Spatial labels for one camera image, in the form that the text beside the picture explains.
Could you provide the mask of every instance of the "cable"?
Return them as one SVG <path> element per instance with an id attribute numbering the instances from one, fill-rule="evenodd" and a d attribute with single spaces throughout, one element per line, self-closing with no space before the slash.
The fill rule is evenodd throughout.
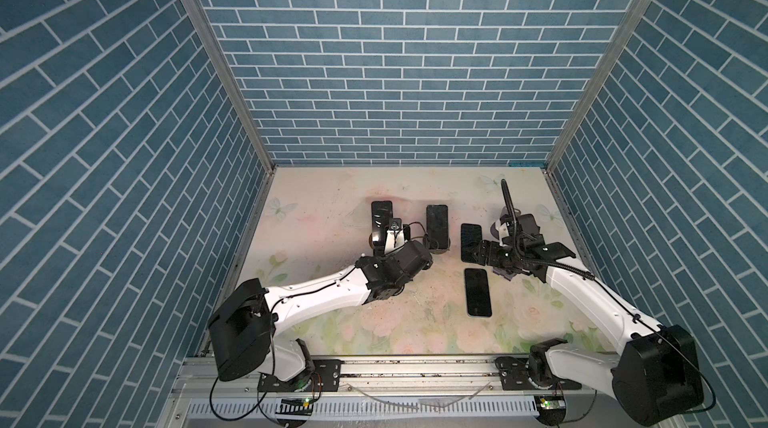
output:
<path id="1" fill-rule="evenodd" d="M 250 410 L 248 410 L 247 412 L 245 412 L 245 414 L 240 415 L 237 418 L 224 418 L 222 415 L 218 414 L 216 412 L 216 409 L 214 408 L 214 388 L 216 387 L 216 383 L 218 381 L 219 381 L 219 377 L 217 376 L 216 380 L 214 380 L 214 384 L 210 386 L 210 393 L 208 393 L 208 404 L 210 405 L 210 412 L 212 414 L 214 414 L 214 416 L 216 416 L 216 418 L 218 418 L 219 420 L 222 420 L 222 421 L 238 421 L 238 420 L 242 420 L 243 418 L 245 418 L 249 414 L 252 414 L 253 412 L 255 412 L 256 408 L 260 408 L 261 402 L 262 402 L 262 400 L 264 400 L 264 396 L 266 396 L 266 393 L 264 393 L 264 395 L 261 397 L 261 400 L 257 400 L 256 404 L 254 405 L 254 407 L 251 408 Z"/>
<path id="2" fill-rule="evenodd" d="M 412 223 L 408 223 L 408 224 L 407 224 L 407 226 L 411 226 L 412 224 L 417 224 L 417 225 L 419 225 L 419 226 L 422 228 L 422 231 L 424 231 L 424 234 L 427 234 L 427 229 L 426 229 L 426 228 L 424 228 L 424 225 L 422 224 L 422 222 L 421 222 L 421 221 L 414 221 L 414 222 L 412 222 Z"/>
<path id="3" fill-rule="evenodd" d="M 563 394 L 563 400 L 564 400 L 564 399 L 565 399 L 565 393 L 563 392 L 563 388 L 562 388 L 562 386 L 560 387 L 560 392 Z M 564 424 L 566 424 L 566 423 L 576 423 L 577 421 L 582 421 L 584 418 L 586 418 L 586 417 L 587 417 L 587 415 L 588 415 L 588 414 L 590 414 L 590 412 L 592 411 L 592 408 L 594 407 L 594 402 L 595 402 L 597 399 L 598 399 L 598 391 L 597 391 L 597 390 L 595 390 L 595 391 L 594 391 L 594 396 L 592 396 L 592 403 L 589 405 L 589 408 L 587 408 L 587 411 L 586 411 L 586 412 L 584 412 L 584 414 L 583 414 L 583 415 L 581 415 L 581 416 L 580 416 L 579 418 L 577 418 L 576 420 L 568 420 L 568 421 L 562 421 L 562 422 L 560 422 L 560 425 L 564 425 Z"/>
<path id="4" fill-rule="evenodd" d="M 601 282 L 600 282 L 598 279 L 592 279 L 592 280 L 593 280 L 593 281 L 594 281 L 594 282 L 595 282 L 595 283 L 596 283 L 596 284 L 597 284 L 597 285 L 598 285 L 600 288 L 602 288 L 602 289 L 603 289 L 603 291 L 605 291 L 605 293 L 607 293 L 607 294 L 608 294 L 608 296 L 609 296 L 609 297 L 610 297 L 610 298 L 611 298 L 611 299 L 612 299 L 612 300 L 613 300 L 613 301 L 614 301 L 614 302 L 615 302 L 617 305 L 619 305 L 620 307 L 622 307 L 622 308 L 624 309 L 624 311 L 626 311 L 626 312 L 627 312 L 627 314 L 628 314 L 629 316 L 631 316 L 631 317 L 632 317 L 632 321 L 633 321 L 633 323 L 639 323 L 639 324 L 643 325 L 644 327 L 648 328 L 648 330 L 650 330 L 650 331 L 651 331 L 653 334 L 655 334 L 655 335 L 656 335 L 656 336 L 658 336 L 658 337 L 659 337 L 661 340 L 663 340 L 663 341 L 664 341 L 666 344 L 668 344 L 668 345 L 669 345 L 669 346 L 670 346 L 670 347 L 671 347 L 673 350 L 675 350 L 675 351 L 677 352 L 677 354 L 679 354 L 679 355 L 680 355 L 680 356 L 683 358 L 683 360 L 685 360 L 685 362 L 686 362 L 686 363 L 688 363 L 688 364 L 690 365 L 690 367 L 691 367 L 691 368 L 693 368 L 694 370 L 696 370 L 696 373 L 697 373 L 699 376 L 701 376 L 701 379 L 702 379 L 702 380 L 704 380 L 704 382 L 706 383 L 706 387 L 707 387 L 707 389 L 709 389 L 710 393 L 712 394 L 712 401 L 710 402 L 710 404 L 709 404 L 708 406 L 706 406 L 705 408 L 699 408 L 699 409 L 697 409 L 697 410 L 688 410 L 688 411 L 684 411 L 684 412 L 681 412 L 681 413 L 679 413 L 679 414 L 681 414 L 681 415 L 690 415 L 690 414 L 697 414 L 697 413 L 705 413 L 705 412 L 707 412 L 707 411 L 709 411 L 709 410 L 712 410 L 713 408 L 715 408 L 715 405 L 716 405 L 716 403 L 717 403 L 717 395 L 715 394 L 715 390 L 714 390 L 714 388 L 712 387 L 712 384 L 710 383 L 710 381 L 709 381 L 709 380 L 706 378 L 706 376 L 705 376 L 703 373 L 701 373 L 701 370 L 699 370 L 698 366 L 696 366 L 696 365 L 694 364 L 694 362 L 693 362 L 693 361 L 689 360 L 689 359 L 688 359 L 688 356 L 685 356 L 685 355 L 683 354 L 683 352 L 682 352 L 682 351 L 678 350 L 678 349 L 677 349 L 677 346 L 674 346 L 674 345 L 672 344 L 672 342 L 670 342 L 670 341 L 669 341 L 667 338 L 665 338 L 665 337 L 661 336 L 661 333 L 660 333 L 659 331 L 657 331 L 657 330 L 655 330 L 654 328 L 652 328 L 652 327 L 648 326 L 648 324 L 646 324 L 646 323 L 645 323 L 645 322 L 644 322 L 644 321 L 643 321 L 643 320 L 640 318 L 640 315 L 639 315 L 638 313 L 632 313 L 631 311 L 629 311 L 629 309 L 628 309 L 627 307 L 625 307 L 623 303 L 621 303 L 621 302 L 620 302 L 618 299 L 616 299 L 616 297 L 615 297 L 615 296 L 614 296 L 614 295 L 613 295 L 613 294 L 610 292 L 610 289 L 608 289 L 608 288 L 607 288 L 607 287 L 606 287 L 604 284 L 602 284 L 602 283 L 601 283 Z"/>
<path id="5" fill-rule="evenodd" d="M 541 265 L 541 264 L 543 264 L 543 265 L 546 265 L 546 266 L 549 266 L 549 267 L 553 267 L 553 268 L 565 269 L 566 271 L 570 271 L 571 273 L 575 273 L 575 274 L 583 277 L 584 279 L 589 279 L 590 281 L 594 281 L 600 288 L 602 288 L 603 291 L 605 291 L 605 293 L 617 305 L 619 305 L 624 311 L 627 312 L 627 314 L 632 318 L 633 323 L 640 323 L 644 327 L 648 328 L 648 330 L 650 330 L 652 333 L 656 334 L 656 336 L 658 336 L 666 344 L 671 346 L 671 348 L 673 350 L 675 350 L 677 352 L 677 354 L 679 354 L 680 356 L 683 357 L 683 360 L 685 360 L 686 363 L 688 363 L 694 370 L 696 370 L 698 375 L 701 376 L 701 379 L 704 380 L 704 382 L 706 383 L 706 387 L 709 389 L 710 393 L 712 393 L 712 402 L 708 406 L 706 406 L 705 408 L 700 408 L 698 410 L 688 410 L 688 411 L 684 411 L 684 412 L 682 412 L 680 414 L 682 414 L 682 415 L 697 414 L 697 413 L 704 413 L 704 412 L 707 412 L 709 410 L 712 410 L 715 407 L 717 397 L 715 395 L 715 391 L 714 391 L 714 389 L 712 387 L 712 384 L 706 378 L 706 376 L 703 373 L 701 373 L 701 370 L 699 370 L 698 366 L 696 366 L 694 364 L 694 362 L 689 360 L 687 356 L 685 356 L 680 350 L 678 350 L 677 346 L 674 346 L 668 339 L 666 339 L 663 336 L 661 336 L 661 333 L 659 333 L 659 331 L 657 331 L 654 328 L 651 328 L 650 326 L 648 326 L 640 318 L 640 314 L 639 313 L 632 313 L 629 310 L 629 308 L 625 307 L 624 304 L 621 303 L 618 299 L 616 299 L 616 297 L 610 292 L 610 290 L 607 287 L 605 287 L 605 285 L 603 285 L 597 279 L 597 277 L 593 273 L 591 273 L 589 271 L 585 271 L 583 269 L 578 269 L 578 268 L 575 268 L 575 267 L 568 266 L 567 264 L 564 264 L 564 263 L 558 263 L 557 261 L 534 260 L 532 258 L 526 258 L 526 257 L 524 257 L 522 255 L 522 253 L 520 253 L 520 250 L 519 250 L 520 247 L 519 247 L 519 242 L 518 242 L 518 234 L 517 234 L 517 227 L 518 227 L 517 214 L 514 211 L 514 205 L 512 204 L 512 197 L 509 195 L 509 187 L 507 186 L 507 181 L 506 180 L 502 180 L 501 185 L 502 185 L 502 195 L 504 196 L 504 205 L 506 206 L 507 211 L 509 212 L 509 218 L 507 219 L 507 230 L 509 230 L 510 227 L 512 228 L 512 253 L 513 253 L 514 258 L 519 260 L 519 261 L 521 261 L 521 262 L 523 262 L 523 263 L 526 263 L 526 264 L 533 264 L 533 265 Z M 597 390 L 595 390 L 594 398 L 592 399 L 592 405 L 589 407 L 589 410 L 587 410 L 587 413 L 583 414 L 581 418 L 579 418 L 578 420 L 572 420 L 572 421 L 567 421 L 567 422 L 563 422 L 563 423 L 573 423 L 575 421 L 582 420 L 587 414 L 589 414 L 590 410 L 592 410 L 592 406 L 594 405 L 594 400 L 597 398 L 597 396 L 598 396 L 598 392 L 597 392 Z"/>
<path id="6" fill-rule="evenodd" d="M 313 404 L 320 401 L 320 397 L 322 396 L 322 378 L 317 372 L 315 372 L 315 375 L 317 375 L 317 399 L 312 401 Z"/>
<path id="7" fill-rule="evenodd" d="M 455 405 L 459 401 L 471 400 L 475 396 L 479 395 L 480 392 L 483 391 L 485 388 L 488 388 L 490 385 L 491 384 L 488 383 L 488 384 L 485 384 L 485 386 L 481 386 L 477 391 L 475 391 L 475 393 L 473 393 L 471 395 L 464 395 L 464 396 L 455 397 L 455 399 L 453 401 L 451 401 L 450 403 L 447 403 L 447 404 L 432 404 L 432 403 L 428 403 L 428 401 L 430 400 L 429 398 L 426 398 L 426 399 L 425 398 L 419 398 L 418 399 L 418 404 L 420 404 L 422 406 L 430 406 L 432 408 L 438 408 L 440 410 L 444 410 L 445 408 L 448 408 L 449 406 Z"/>
<path id="8" fill-rule="evenodd" d="M 381 404 L 390 405 L 390 406 L 398 406 L 400 408 L 407 408 L 408 410 L 418 410 L 418 406 L 412 406 L 412 405 L 407 405 L 407 404 L 402 404 L 402 403 L 394 403 L 392 401 L 382 400 L 380 398 L 376 398 L 373 395 L 369 395 L 368 393 L 366 393 L 363 390 L 360 390 L 360 388 L 358 388 L 357 386 L 352 386 L 352 385 L 349 385 L 349 386 L 350 386 L 350 388 L 352 388 L 353 390 L 359 392 L 361 395 L 365 396 L 366 398 L 370 398 L 373 401 L 378 401 Z"/>

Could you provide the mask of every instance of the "blue brick wallpaper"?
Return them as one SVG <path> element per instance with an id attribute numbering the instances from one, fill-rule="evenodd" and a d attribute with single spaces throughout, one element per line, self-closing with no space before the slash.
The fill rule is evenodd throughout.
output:
<path id="1" fill-rule="evenodd" d="M 0 0 L 0 426 L 144 426 L 263 170 L 178 0 Z"/>
<path id="2" fill-rule="evenodd" d="M 654 0 L 555 171 L 600 274 L 768 426 L 768 0 Z"/>
<path id="3" fill-rule="evenodd" d="M 278 164 L 542 165 L 629 0 L 202 0 Z"/>

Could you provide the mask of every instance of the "floral tablecloth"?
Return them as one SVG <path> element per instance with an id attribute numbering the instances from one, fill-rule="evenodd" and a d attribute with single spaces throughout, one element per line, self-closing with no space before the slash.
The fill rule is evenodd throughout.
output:
<path id="1" fill-rule="evenodd" d="M 537 168 L 281 167 L 240 282 L 258 277 L 264 286 L 300 283 L 370 254 L 371 201 L 392 201 L 395 217 L 406 223 L 424 223 L 428 204 L 447 204 L 451 249 L 435 255 L 432 268 L 397 297 L 295 326 L 312 355 L 524 353 L 552 337 L 611 350 L 581 311 L 532 277 L 507 281 L 488 269 L 493 316 L 467 315 L 463 272 L 471 265 L 460 260 L 460 226 L 480 224 L 491 239 L 488 227 L 503 206 L 502 178 L 515 207 L 536 216 L 548 242 L 574 249 Z M 418 225 L 411 228 L 418 236 Z"/>

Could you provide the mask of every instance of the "smartphone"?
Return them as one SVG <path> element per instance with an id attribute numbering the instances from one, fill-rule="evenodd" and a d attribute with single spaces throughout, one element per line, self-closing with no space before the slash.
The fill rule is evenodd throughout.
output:
<path id="1" fill-rule="evenodd" d="M 448 206 L 430 204 L 427 206 L 427 239 L 429 250 L 447 250 L 451 241 L 448 239 Z"/>
<path id="2" fill-rule="evenodd" d="M 471 317 L 490 318 L 493 312 L 485 269 L 465 268 L 464 286 L 467 291 L 467 314 Z"/>
<path id="3" fill-rule="evenodd" d="M 392 219 L 391 201 L 371 202 L 371 242 L 373 249 L 384 248 L 386 231 L 389 230 L 389 222 Z"/>
<path id="4" fill-rule="evenodd" d="M 479 224 L 462 224 L 462 261 L 464 263 L 480 264 L 478 253 L 482 243 L 482 228 Z"/>

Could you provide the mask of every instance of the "black cable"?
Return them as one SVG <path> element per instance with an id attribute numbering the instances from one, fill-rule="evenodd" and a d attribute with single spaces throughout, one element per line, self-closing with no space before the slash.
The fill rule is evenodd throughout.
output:
<path id="1" fill-rule="evenodd" d="M 422 224 L 422 222 L 421 222 L 421 221 L 414 221 L 414 222 L 412 222 L 412 223 L 408 223 L 408 224 L 407 224 L 407 226 L 411 226 L 412 224 L 417 224 L 417 225 L 419 225 L 419 226 L 422 228 L 422 231 L 424 231 L 424 234 L 427 234 L 427 229 L 426 229 L 426 228 L 424 228 L 424 225 Z"/>
<path id="2" fill-rule="evenodd" d="M 578 269 L 576 267 L 571 267 L 571 266 L 569 266 L 567 264 L 564 264 L 564 263 L 558 263 L 557 261 L 534 260 L 532 258 L 526 258 L 526 257 L 524 257 L 522 255 L 522 253 L 520 253 L 519 242 L 518 242 L 518 235 L 517 235 L 517 225 L 518 225 L 517 214 L 514 211 L 514 205 L 512 204 L 512 197 L 509 195 L 509 187 L 507 186 L 507 181 L 506 180 L 502 180 L 501 185 L 502 185 L 502 195 L 504 196 L 504 205 L 506 206 L 507 211 L 509 212 L 509 216 L 510 216 L 510 218 L 507 219 L 507 230 L 509 230 L 510 227 L 512 228 L 512 251 L 513 251 L 514 257 L 517 260 L 522 261 L 523 263 L 526 263 L 526 264 L 533 264 L 533 265 L 541 265 L 541 264 L 543 264 L 543 265 L 546 265 L 546 266 L 549 266 L 549 267 L 553 267 L 553 268 L 565 269 L 566 271 L 570 271 L 571 273 L 575 273 L 575 274 L 583 277 L 584 279 L 589 279 L 590 281 L 594 281 L 600 288 L 602 288 L 603 291 L 605 291 L 605 293 L 608 294 L 608 296 L 616 304 L 618 304 L 622 309 L 624 309 L 624 311 L 627 312 L 627 314 L 632 318 L 632 321 L 634 323 L 640 323 L 644 327 L 648 328 L 648 330 L 650 330 L 652 333 L 656 334 L 661 340 L 663 340 L 669 346 L 671 346 L 672 349 L 677 352 L 677 354 L 679 354 L 680 356 L 683 357 L 683 360 L 685 360 L 686 363 L 688 363 L 694 370 L 696 370 L 696 372 L 699 374 L 699 376 L 701 376 L 701 379 L 704 380 L 704 382 L 706 383 L 706 387 L 709 389 L 710 393 L 712 393 L 712 402 L 708 406 L 706 406 L 705 408 L 701 408 L 701 409 L 698 409 L 698 410 L 684 411 L 684 412 L 682 412 L 680 414 L 681 415 L 689 415 L 689 414 L 704 413 L 704 412 L 707 412 L 709 410 L 712 410 L 715 407 L 717 397 L 715 395 L 715 391 L 714 391 L 714 389 L 712 387 L 712 384 L 706 378 L 706 376 L 703 373 L 701 373 L 701 370 L 699 370 L 698 366 L 696 366 L 694 364 L 694 362 L 689 360 L 687 356 L 685 356 L 680 350 L 678 350 L 677 346 L 674 346 L 668 339 L 666 339 L 663 336 L 661 336 L 661 333 L 659 333 L 654 328 L 649 327 L 640 318 L 640 315 L 638 313 L 632 313 L 629 310 L 629 308 L 625 307 L 624 304 L 621 303 L 618 299 L 616 299 L 616 297 L 610 292 L 610 290 L 607 287 L 605 287 L 597 279 L 597 277 L 593 273 L 591 273 L 589 271 L 585 271 L 583 269 Z M 597 392 L 597 390 L 595 390 L 594 398 L 592 399 L 592 406 L 594 405 L 594 400 L 597 398 L 597 396 L 598 396 L 598 392 Z M 589 414 L 590 410 L 592 410 L 592 406 L 590 406 L 589 410 L 587 410 L 587 413 L 583 414 L 582 417 L 579 418 L 578 420 L 572 420 L 572 421 L 563 422 L 563 423 L 573 423 L 575 421 L 582 420 L 587 414 Z"/>
<path id="3" fill-rule="evenodd" d="M 219 381 L 219 377 L 217 376 L 216 380 L 214 380 L 214 384 L 211 385 L 211 387 L 210 387 L 210 393 L 208 393 L 208 404 L 210 405 L 210 412 L 212 414 L 214 414 L 214 416 L 216 416 L 216 418 L 218 418 L 219 420 L 222 420 L 222 421 L 238 421 L 238 420 L 242 420 L 243 418 L 245 418 L 249 414 L 252 414 L 253 412 L 255 412 L 256 408 L 260 408 L 261 402 L 264 400 L 264 396 L 266 396 L 266 393 L 264 393 L 264 395 L 261 397 L 261 400 L 256 400 L 256 404 L 254 405 L 254 407 L 251 408 L 250 410 L 248 410 L 247 412 L 245 412 L 245 414 L 240 415 L 237 418 L 224 418 L 222 415 L 218 414 L 216 412 L 216 409 L 214 408 L 214 388 L 216 387 L 216 383 L 218 381 Z"/>
<path id="4" fill-rule="evenodd" d="M 678 350 L 678 349 L 677 349 L 677 346 L 674 346 L 674 345 L 673 345 L 673 344 L 672 344 L 672 343 L 671 343 L 671 342 L 670 342 L 670 341 L 669 341 L 667 338 L 665 338 L 665 337 L 661 336 L 661 333 L 660 333 L 659 331 L 655 330 L 655 329 L 654 329 L 654 328 L 652 328 L 652 327 L 649 327 L 649 326 L 648 326 L 648 324 L 646 324 L 646 323 L 645 323 L 645 322 L 644 322 L 644 321 L 643 321 L 643 320 L 640 318 L 640 315 L 639 315 L 638 313 L 632 313 L 631 311 L 629 311 L 629 309 L 628 309 L 627 307 L 625 307 L 625 306 L 624 306 L 624 304 L 623 304 L 623 303 L 621 303 L 621 302 L 620 302 L 618 299 L 616 299 L 616 297 L 615 297 L 615 296 L 614 296 L 614 295 L 613 295 L 613 294 L 610 292 L 610 290 L 609 290 L 609 289 L 608 289 L 608 288 L 607 288 L 605 285 L 603 285 L 603 284 L 602 284 L 602 283 L 601 283 L 599 280 L 597 280 L 597 279 L 593 279 L 593 281 L 594 281 L 594 282 L 595 282 L 595 283 L 596 283 L 596 284 L 597 284 L 597 285 L 598 285 L 600 288 L 602 288 L 602 289 L 603 289 L 603 291 L 605 291 L 605 293 L 607 293 L 607 294 L 608 294 L 608 296 L 609 296 L 609 297 L 610 297 L 610 298 L 611 298 L 611 299 L 612 299 L 612 300 L 613 300 L 613 301 L 614 301 L 616 304 L 618 304 L 620 307 L 622 307 L 622 308 L 624 309 L 624 311 L 626 311 L 626 312 L 627 312 L 627 314 L 628 314 L 629 316 L 631 316 L 631 317 L 632 317 L 632 321 L 633 321 L 633 323 L 639 323 L 639 324 L 643 325 L 644 327 L 648 328 L 648 330 L 650 330 L 652 333 L 654 333 L 656 336 L 658 336 L 658 337 L 659 337 L 661 340 L 663 340 L 663 341 L 664 341 L 666 344 L 668 344 L 668 345 L 669 345 L 669 346 L 670 346 L 670 347 L 671 347 L 673 350 L 675 350 L 675 351 L 677 352 L 677 354 L 679 354 L 680 356 L 682 356 L 683 360 L 685 360 L 685 362 L 686 362 L 686 363 L 688 363 L 688 364 L 690 365 L 690 367 L 691 367 L 691 368 L 693 368 L 694 370 L 696 370 L 696 373 L 697 373 L 699 376 L 701 376 L 701 379 L 702 379 L 702 380 L 704 380 L 704 382 L 706 383 L 706 387 L 709 389 L 710 393 L 712 394 L 712 401 L 710 402 L 710 404 L 709 404 L 708 406 L 706 406 L 705 408 L 699 408 L 698 410 L 688 410 L 688 411 L 684 411 L 684 412 L 681 412 L 681 413 L 679 413 L 679 414 L 680 414 L 680 415 L 690 415 L 690 414 L 697 414 L 697 413 L 705 413 L 705 412 L 707 412 L 707 411 L 709 411 L 709 410 L 712 410 L 713 408 L 715 408 L 715 405 L 717 404 L 717 395 L 715 394 L 715 390 L 714 390 L 714 388 L 712 387 L 712 384 L 710 383 L 710 381 L 709 381 L 709 380 L 706 378 L 706 376 L 705 376 L 703 373 L 701 373 L 701 370 L 699 370 L 698 366 L 696 366 L 696 365 L 694 364 L 694 362 L 693 362 L 693 361 L 689 360 L 689 359 L 688 359 L 688 356 L 685 356 L 685 355 L 683 354 L 683 352 L 681 352 L 680 350 Z"/>
<path id="5" fill-rule="evenodd" d="M 589 413 L 592 411 L 592 408 L 594 407 L 594 402 L 595 402 L 597 399 L 598 399 L 598 391 L 597 391 L 597 390 L 595 390 L 595 391 L 594 391 L 594 396 L 592 396 L 592 403 L 589 405 L 589 408 L 587 408 L 587 411 L 586 411 L 586 412 L 584 412 L 584 414 L 583 414 L 583 415 L 581 415 L 581 416 L 580 416 L 579 418 L 577 418 L 576 420 L 561 421 L 561 422 L 560 422 L 560 425 L 564 425 L 564 424 L 566 424 L 566 423 L 576 423 L 577 421 L 582 421 L 582 420 L 583 420 L 584 418 L 586 418 L 586 417 L 587 417 L 587 415 L 588 415 L 588 414 L 589 414 Z"/>

